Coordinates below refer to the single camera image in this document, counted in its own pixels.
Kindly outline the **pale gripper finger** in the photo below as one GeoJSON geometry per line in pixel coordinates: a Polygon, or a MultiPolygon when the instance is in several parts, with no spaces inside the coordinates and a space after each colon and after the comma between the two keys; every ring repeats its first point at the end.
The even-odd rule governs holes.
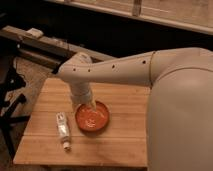
{"type": "Polygon", "coordinates": [[[96,101],[94,99],[92,99],[91,101],[89,101],[88,103],[89,107],[91,107],[93,110],[96,110],[96,101]]]}

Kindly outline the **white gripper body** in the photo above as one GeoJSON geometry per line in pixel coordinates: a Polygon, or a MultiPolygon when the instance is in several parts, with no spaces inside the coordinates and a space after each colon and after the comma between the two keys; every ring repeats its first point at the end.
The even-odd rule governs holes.
{"type": "Polygon", "coordinates": [[[69,88],[74,109],[77,109],[81,104],[88,104],[92,101],[93,95],[89,83],[70,84],[69,88]]]}

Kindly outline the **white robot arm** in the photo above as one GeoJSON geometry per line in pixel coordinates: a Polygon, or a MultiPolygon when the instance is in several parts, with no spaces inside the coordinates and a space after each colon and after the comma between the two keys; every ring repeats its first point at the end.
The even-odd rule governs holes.
{"type": "Polygon", "coordinates": [[[91,82],[147,86],[148,171],[213,171],[213,51],[158,50],[99,63],[77,53],[58,69],[79,105],[91,82]]]}

